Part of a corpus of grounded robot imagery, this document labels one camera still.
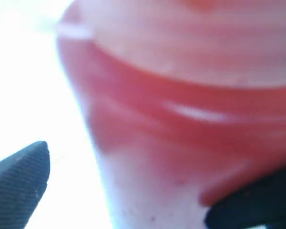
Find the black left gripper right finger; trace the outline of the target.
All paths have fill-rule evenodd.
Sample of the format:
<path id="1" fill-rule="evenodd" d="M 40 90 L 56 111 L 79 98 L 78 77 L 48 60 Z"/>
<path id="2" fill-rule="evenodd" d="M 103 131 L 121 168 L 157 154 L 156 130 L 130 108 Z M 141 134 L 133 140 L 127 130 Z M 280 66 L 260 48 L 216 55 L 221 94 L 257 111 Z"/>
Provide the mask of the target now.
<path id="1" fill-rule="evenodd" d="M 286 167 L 218 201 L 204 223 L 209 229 L 286 229 Z"/>

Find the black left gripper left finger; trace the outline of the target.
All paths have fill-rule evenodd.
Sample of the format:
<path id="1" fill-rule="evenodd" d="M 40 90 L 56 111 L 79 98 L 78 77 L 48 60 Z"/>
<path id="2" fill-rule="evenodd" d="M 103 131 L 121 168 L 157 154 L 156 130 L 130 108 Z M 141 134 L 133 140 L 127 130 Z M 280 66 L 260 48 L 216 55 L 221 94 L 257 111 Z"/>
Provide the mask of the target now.
<path id="1" fill-rule="evenodd" d="M 0 161 L 0 229 L 23 229 L 40 202 L 50 175 L 45 141 Z"/>

